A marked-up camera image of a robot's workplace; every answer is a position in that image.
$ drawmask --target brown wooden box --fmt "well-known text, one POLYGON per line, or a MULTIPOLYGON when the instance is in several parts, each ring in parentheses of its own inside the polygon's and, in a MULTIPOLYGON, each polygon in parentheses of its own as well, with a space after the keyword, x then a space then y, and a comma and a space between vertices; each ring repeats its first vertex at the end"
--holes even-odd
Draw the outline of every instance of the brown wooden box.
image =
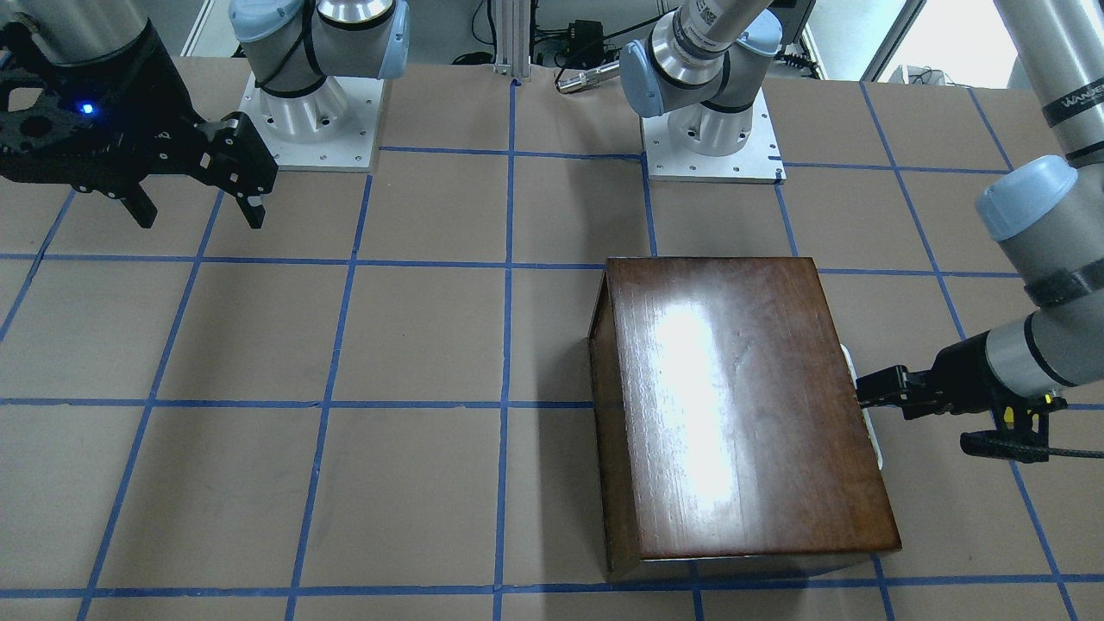
POLYGON ((811 260, 611 259, 590 347, 612 580, 901 548, 811 260))

